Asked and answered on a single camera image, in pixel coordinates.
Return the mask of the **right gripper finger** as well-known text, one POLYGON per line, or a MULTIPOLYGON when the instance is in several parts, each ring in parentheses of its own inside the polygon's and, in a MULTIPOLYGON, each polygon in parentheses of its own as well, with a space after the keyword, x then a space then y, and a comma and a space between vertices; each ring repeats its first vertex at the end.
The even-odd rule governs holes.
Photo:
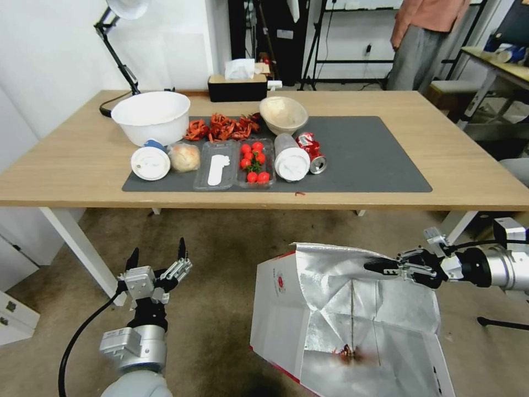
POLYGON ((433 282, 437 277, 437 272, 429 267, 366 267, 365 269, 384 276, 395 276, 414 282, 433 282))
POLYGON ((424 248, 417 248, 414 250, 400 253, 395 259, 386 257, 372 257, 365 264, 364 267, 399 267, 408 266, 409 264, 418 266, 431 266, 432 253, 424 248))

